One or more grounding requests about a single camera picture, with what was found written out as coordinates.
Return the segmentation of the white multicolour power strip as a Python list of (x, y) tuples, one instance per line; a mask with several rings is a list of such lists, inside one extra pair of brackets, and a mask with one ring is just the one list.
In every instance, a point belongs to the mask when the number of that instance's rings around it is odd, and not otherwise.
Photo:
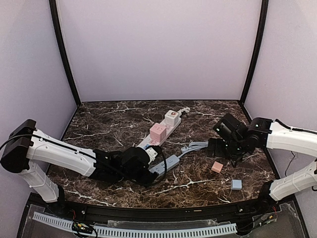
[(138, 147), (146, 149), (150, 145), (161, 146), (180, 125), (181, 117), (177, 112), (168, 112), (164, 120), (160, 123), (155, 123), (149, 130), (149, 135), (146, 136)]

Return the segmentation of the small pink cube adapter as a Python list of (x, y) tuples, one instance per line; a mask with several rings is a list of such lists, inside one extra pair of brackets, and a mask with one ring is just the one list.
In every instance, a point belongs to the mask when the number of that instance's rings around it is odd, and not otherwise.
[(212, 165), (211, 170), (212, 170), (213, 172), (215, 172), (215, 173), (220, 174), (222, 168), (223, 168), (223, 164), (222, 164), (222, 163), (219, 163), (219, 162), (217, 162), (217, 161), (215, 161), (214, 164)]

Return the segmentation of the large pink cube adapter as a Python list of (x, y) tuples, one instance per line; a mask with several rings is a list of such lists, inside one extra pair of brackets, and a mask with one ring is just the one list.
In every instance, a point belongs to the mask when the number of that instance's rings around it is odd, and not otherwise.
[(167, 128), (165, 125), (155, 123), (150, 128), (150, 138), (156, 142), (161, 142), (166, 137)]

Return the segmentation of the small blue cube adapter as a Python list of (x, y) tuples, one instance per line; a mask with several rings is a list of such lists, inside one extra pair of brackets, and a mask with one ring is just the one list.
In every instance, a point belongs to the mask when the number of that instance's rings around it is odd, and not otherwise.
[(242, 181), (240, 179), (232, 179), (231, 190), (241, 190), (241, 189), (242, 189)]

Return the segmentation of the white cube socket adapter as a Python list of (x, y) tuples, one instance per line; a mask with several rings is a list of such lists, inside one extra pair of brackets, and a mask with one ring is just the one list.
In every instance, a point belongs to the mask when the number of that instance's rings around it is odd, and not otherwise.
[(180, 117), (179, 112), (169, 110), (164, 116), (165, 124), (169, 126), (175, 126), (179, 121), (179, 117)]

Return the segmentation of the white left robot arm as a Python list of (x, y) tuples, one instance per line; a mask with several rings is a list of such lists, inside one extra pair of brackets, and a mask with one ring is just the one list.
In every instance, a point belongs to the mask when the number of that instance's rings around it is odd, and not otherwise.
[(61, 186), (52, 182), (36, 164), (42, 161), (60, 166), (91, 179), (116, 183), (122, 179), (141, 186), (151, 186), (159, 176), (150, 172), (149, 164), (159, 152), (150, 147), (130, 147), (124, 152), (105, 152), (85, 149), (54, 139), (36, 128), (36, 122), (27, 119), (17, 127), (1, 146), (2, 167), (18, 174), (46, 203), (58, 203), (64, 199)]

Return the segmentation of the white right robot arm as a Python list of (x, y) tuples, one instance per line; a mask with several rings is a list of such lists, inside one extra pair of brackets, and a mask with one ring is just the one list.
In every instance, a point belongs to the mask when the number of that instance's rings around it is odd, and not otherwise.
[[(255, 149), (280, 149), (317, 156), (317, 133), (288, 126), (280, 120), (255, 118), (245, 125), (232, 114), (225, 114), (213, 127), (219, 138), (209, 140), (209, 150), (217, 157), (231, 160), (235, 167), (245, 154)], [(313, 161), (284, 178), (266, 182), (259, 201), (274, 203), (317, 184), (317, 162)]]

